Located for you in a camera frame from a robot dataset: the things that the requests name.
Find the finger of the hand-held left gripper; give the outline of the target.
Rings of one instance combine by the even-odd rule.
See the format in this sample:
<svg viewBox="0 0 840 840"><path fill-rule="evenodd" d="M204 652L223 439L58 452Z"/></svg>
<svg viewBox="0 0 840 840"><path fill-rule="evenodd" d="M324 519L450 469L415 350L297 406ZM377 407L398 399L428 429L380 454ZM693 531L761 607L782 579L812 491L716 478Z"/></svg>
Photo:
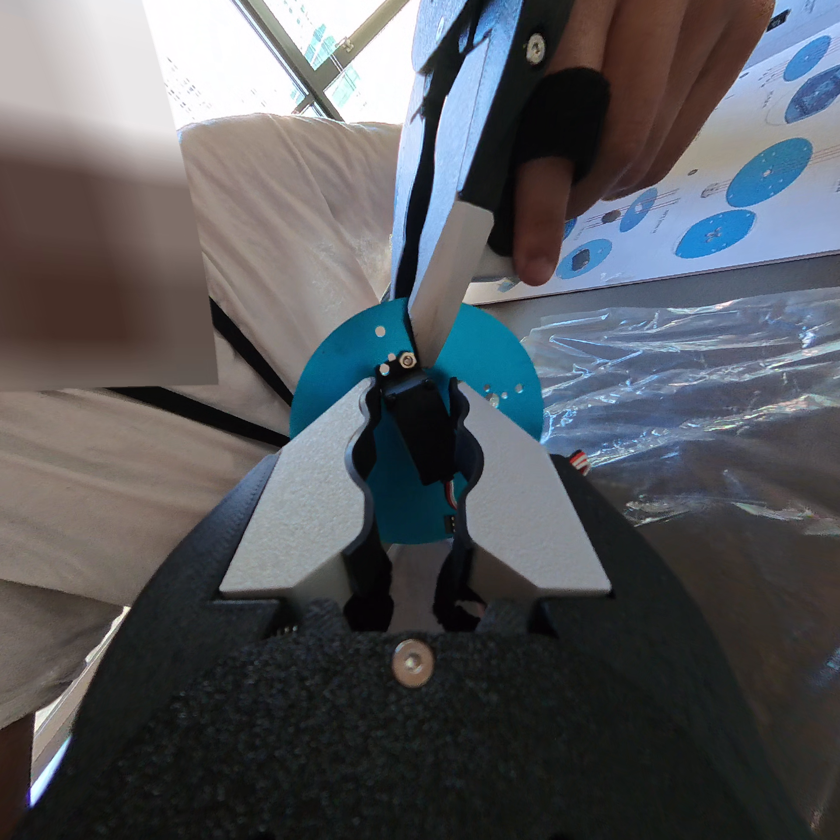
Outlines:
<svg viewBox="0 0 840 840"><path fill-rule="evenodd" d="M437 360L492 226L490 211L459 200L460 171L488 47L484 40L467 55L438 121L434 181L408 302L420 363Z"/></svg>
<svg viewBox="0 0 840 840"><path fill-rule="evenodd" d="M420 3L411 52L413 86L402 126L396 168L392 231L392 299L407 302L408 331L416 349L441 349L457 315L460 296L452 274L454 246L434 257L440 229L455 200L444 189L444 207L431 207L438 125L456 79L461 55L461 2Z"/></svg>

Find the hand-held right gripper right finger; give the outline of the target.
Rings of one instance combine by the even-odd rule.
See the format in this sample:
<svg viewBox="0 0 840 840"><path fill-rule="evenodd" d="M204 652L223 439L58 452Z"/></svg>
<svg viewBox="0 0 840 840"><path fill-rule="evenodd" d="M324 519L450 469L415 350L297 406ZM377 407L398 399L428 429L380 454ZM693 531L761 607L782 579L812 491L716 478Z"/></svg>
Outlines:
<svg viewBox="0 0 840 840"><path fill-rule="evenodd" d="M451 383L456 465L467 479L456 539L480 597L612 590L548 453L468 384Z"/></svg>

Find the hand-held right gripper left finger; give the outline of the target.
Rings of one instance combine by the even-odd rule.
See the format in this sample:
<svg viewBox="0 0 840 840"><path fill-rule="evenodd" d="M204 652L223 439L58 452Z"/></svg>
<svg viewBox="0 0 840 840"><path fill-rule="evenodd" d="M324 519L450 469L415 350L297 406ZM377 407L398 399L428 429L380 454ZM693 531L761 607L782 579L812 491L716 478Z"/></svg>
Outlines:
<svg viewBox="0 0 840 840"><path fill-rule="evenodd" d="M282 449L220 584L229 599L348 601L342 551L364 525L347 454L370 419L361 381Z"/></svg>

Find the blue round metal plate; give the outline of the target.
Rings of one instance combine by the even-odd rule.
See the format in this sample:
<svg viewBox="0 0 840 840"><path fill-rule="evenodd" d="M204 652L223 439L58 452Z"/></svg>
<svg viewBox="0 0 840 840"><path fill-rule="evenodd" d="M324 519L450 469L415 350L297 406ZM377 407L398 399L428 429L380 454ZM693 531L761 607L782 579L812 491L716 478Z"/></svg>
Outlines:
<svg viewBox="0 0 840 840"><path fill-rule="evenodd" d="M353 316L325 339L307 363L293 396L290 436L325 413L390 355L411 349L405 304L388 301ZM448 381L466 382L537 441L543 432L539 378L518 338L488 313L463 304L430 371L448 404ZM422 486L393 417L382 410L374 431L376 462L367 479L377 527L385 543L444 540L445 519L455 511L440 484Z"/></svg>

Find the person's left hand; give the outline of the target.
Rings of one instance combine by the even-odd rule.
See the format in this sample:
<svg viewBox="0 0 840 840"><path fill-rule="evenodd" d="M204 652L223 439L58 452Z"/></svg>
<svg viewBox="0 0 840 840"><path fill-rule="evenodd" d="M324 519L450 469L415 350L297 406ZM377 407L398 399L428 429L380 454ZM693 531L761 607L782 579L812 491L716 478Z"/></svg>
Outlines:
<svg viewBox="0 0 840 840"><path fill-rule="evenodd" d="M564 224L593 204L664 178L737 79L774 13L773 1L575 2L549 73L599 70L609 81L598 155L573 185L574 164L531 161L518 172L512 263L546 283Z"/></svg>

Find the large glass window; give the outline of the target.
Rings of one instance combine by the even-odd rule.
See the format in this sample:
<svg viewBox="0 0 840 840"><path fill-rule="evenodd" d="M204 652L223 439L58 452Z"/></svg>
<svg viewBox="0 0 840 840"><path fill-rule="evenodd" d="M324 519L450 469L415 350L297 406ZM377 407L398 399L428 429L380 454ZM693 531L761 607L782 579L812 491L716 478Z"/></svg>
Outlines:
<svg viewBox="0 0 840 840"><path fill-rule="evenodd" d="M177 129L253 112L401 123L418 6L143 1Z"/></svg>

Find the white instruction sheet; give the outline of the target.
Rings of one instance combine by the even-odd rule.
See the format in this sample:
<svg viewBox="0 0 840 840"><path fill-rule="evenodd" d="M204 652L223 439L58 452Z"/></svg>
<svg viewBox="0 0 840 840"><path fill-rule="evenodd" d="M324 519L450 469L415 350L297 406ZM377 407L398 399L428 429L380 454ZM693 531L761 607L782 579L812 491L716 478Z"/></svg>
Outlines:
<svg viewBox="0 0 840 840"><path fill-rule="evenodd" d="M838 2L777 2L771 30L665 179L570 220L549 283L472 305L838 253Z"/></svg>

